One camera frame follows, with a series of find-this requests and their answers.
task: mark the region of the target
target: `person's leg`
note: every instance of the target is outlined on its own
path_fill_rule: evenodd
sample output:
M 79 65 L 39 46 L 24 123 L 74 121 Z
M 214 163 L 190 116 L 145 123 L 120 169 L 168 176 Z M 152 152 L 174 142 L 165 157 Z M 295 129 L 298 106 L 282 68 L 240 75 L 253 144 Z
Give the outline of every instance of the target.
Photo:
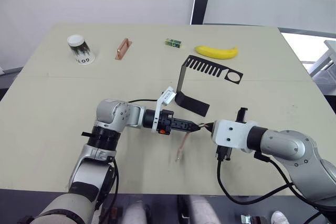
M 289 224 L 289 222 L 282 212 L 275 211 L 271 217 L 271 224 Z
M 142 201 L 138 201 L 126 209 L 121 224 L 147 224 L 145 206 Z
M 189 195 L 191 224 L 221 224 L 210 203 L 203 196 Z

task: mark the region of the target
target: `banana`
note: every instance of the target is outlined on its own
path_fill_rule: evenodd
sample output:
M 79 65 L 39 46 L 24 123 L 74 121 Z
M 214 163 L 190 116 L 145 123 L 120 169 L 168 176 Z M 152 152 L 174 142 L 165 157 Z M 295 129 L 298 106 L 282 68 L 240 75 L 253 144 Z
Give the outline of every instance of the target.
M 236 57 L 238 54 L 237 47 L 234 47 L 233 49 L 216 49 L 206 46 L 197 46 L 195 47 L 195 50 L 200 55 L 205 55 L 215 59 L 231 59 Z

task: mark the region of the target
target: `table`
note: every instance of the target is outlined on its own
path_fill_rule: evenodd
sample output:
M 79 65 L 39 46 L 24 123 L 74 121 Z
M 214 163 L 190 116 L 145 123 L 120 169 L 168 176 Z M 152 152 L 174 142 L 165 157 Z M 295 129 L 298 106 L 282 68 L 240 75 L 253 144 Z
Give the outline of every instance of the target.
M 66 39 L 82 34 L 96 53 L 94 63 L 76 64 Z M 121 61 L 116 49 L 133 44 Z M 182 48 L 164 45 L 166 38 Z M 244 74 L 239 85 L 187 70 L 183 91 L 210 104 L 206 118 L 175 102 L 165 109 L 196 123 L 235 120 L 240 107 L 247 120 L 275 130 L 292 129 L 313 137 L 321 156 L 336 163 L 336 117 L 277 28 L 254 26 L 168 26 L 59 24 L 44 38 L 0 102 L 0 188 L 67 191 L 67 183 L 105 98 L 157 99 L 176 88 L 181 64 L 193 48 L 237 46 L 230 60 L 211 61 Z M 153 102 L 141 102 L 149 109 Z M 216 180 L 216 145 L 206 130 L 190 134 L 175 162 L 182 132 L 170 136 L 126 128 L 117 147 L 121 193 L 222 195 Z M 234 150 L 222 168 L 233 195 L 263 195 L 284 182 L 274 168 Z

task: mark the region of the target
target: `white cup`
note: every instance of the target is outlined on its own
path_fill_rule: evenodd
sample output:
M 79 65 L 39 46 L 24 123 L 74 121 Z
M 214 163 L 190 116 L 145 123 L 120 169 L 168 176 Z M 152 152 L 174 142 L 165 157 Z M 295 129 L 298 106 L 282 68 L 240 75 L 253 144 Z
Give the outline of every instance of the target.
M 94 54 L 86 44 L 83 36 L 74 34 L 68 37 L 68 45 L 71 48 L 76 62 L 80 65 L 87 65 L 93 63 L 95 60 Z

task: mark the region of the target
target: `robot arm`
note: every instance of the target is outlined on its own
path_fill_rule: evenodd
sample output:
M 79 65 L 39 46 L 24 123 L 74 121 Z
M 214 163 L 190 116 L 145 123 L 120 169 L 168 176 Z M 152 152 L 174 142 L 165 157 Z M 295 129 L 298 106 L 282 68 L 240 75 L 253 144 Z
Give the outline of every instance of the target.
M 97 107 L 97 118 L 87 144 L 79 155 L 69 180 L 69 191 L 53 200 L 39 216 L 22 223 L 90 224 L 95 210 L 106 199 L 113 184 L 116 147 L 125 127 L 147 127 L 169 135 L 171 129 L 193 132 L 200 127 L 187 120 L 173 118 L 173 111 L 162 110 L 174 97 L 168 88 L 158 99 L 156 111 L 119 100 L 106 99 Z
M 213 125 L 212 140 L 219 146 L 274 156 L 306 199 L 336 206 L 336 167 L 320 157 L 312 138 L 296 131 L 258 127 L 256 122 L 219 120 Z

